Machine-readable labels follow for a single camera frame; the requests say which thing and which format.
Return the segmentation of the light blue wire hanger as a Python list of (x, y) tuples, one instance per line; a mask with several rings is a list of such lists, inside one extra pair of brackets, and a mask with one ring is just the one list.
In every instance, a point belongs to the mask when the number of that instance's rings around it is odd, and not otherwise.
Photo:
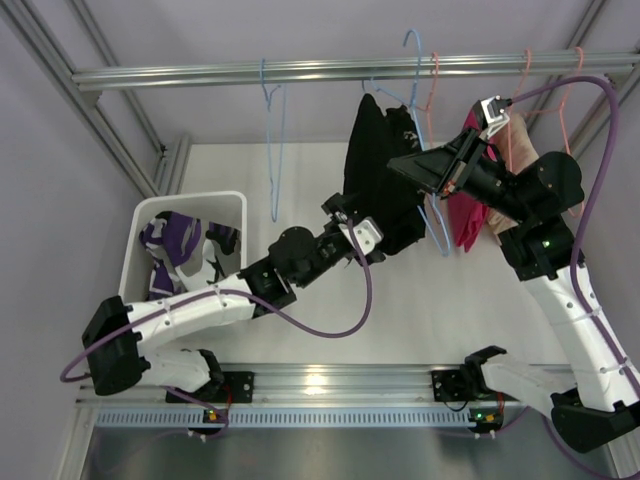
[(284, 134), (287, 112), (287, 85), (269, 86), (266, 78), (266, 59), (262, 58), (259, 68), (265, 110), (265, 146), (269, 179), (269, 207), (272, 223), (279, 219), (282, 171), (284, 166)]

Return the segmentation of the purple camouflage trousers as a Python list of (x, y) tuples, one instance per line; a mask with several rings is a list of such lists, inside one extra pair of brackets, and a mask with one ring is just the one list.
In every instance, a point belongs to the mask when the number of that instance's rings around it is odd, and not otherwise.
[(220, 223), (163, 211), (138, 239), (152, 259), (149, 300), (202, 289), (241, 269), (241, 231)]

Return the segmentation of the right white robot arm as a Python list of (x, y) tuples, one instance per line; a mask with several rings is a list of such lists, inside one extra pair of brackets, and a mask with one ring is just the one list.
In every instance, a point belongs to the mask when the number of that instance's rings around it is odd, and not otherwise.
[(578, 163), (552, 151), (514, 174), (493, 145), (468, 128), (443, 146), (393, 158), (388, 167), (420, 191), (464, 193), (515, 221), (500, 234), (500, 249), (545, 314), (572, 370), (566, 381), (489, 346), (460, 366), (466, 396), (503, 393), (519, 400), (548, 418), (579, 453), (638, 428), (639, 372), (587, 289), (584, 257), (562, 217), (584, 198)]

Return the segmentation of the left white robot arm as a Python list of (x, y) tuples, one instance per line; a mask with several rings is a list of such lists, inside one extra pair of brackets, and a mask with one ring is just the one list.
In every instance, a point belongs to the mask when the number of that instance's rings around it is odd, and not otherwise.
[(363, 270), (381, 259), (382, 229), (335, 194), (322, 206), (329, 221), (319, 235), (294, 226), (284, 230), (267, 255), (233, 273), (238, 230), (164, 211), (140, 231), (153, 258), (149, 292), (142, 302), (114, 296), (101, 302), (82, 335), (82, 359), (99, 396), (138, 385), (171, 387), (190, 394), (216, 391), (224, 380), (215, 355), (176, 346), (176, 340), (274, 313), (295, 327), (323, 337), (284, 313), (305, 288), (343, 259)]

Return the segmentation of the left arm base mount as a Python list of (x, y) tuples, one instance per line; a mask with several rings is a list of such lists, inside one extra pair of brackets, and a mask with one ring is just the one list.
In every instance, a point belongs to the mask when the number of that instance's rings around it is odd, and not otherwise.
[(187, 396), (211, 404), (250, 404), (253, 401), (254, 372), (231, 371), (223, 375), (222, 381), (211, 381)]

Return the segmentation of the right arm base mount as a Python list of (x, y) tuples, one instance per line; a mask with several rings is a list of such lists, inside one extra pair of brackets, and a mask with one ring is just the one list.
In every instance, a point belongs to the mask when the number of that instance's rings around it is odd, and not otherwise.
[(433, 370), (430, 375), (434, 399), (437, 402), (464, 402), (478, 398), (476, 382), (463, 366)]

